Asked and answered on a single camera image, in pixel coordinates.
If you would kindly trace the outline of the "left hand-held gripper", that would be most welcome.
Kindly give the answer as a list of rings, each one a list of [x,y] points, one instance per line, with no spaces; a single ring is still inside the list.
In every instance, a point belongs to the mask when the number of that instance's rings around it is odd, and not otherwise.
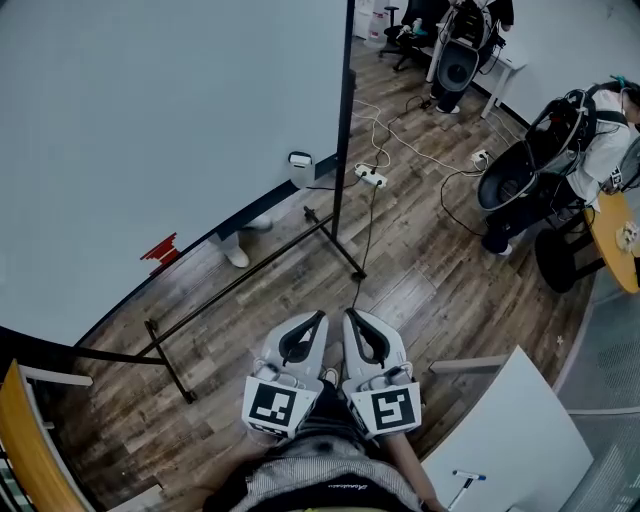
[[[284,439],[296,436],[324,389],[320,374],[328,328],[327,315],[316,310],[268,333],[245,382],[242,420],[249,429]]]

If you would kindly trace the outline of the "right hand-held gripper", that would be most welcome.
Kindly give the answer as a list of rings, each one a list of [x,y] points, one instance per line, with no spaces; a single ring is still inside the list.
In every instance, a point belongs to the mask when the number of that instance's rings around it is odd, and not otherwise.
[[[343,342],[349,378],[344,394],[363,436],[373,439],[419,427],[420,385],[412,365],[403,363],[406,351],[400,334],[377,316],[349,308],[343,316]],[[372,365],[395,367],[368,376]]]

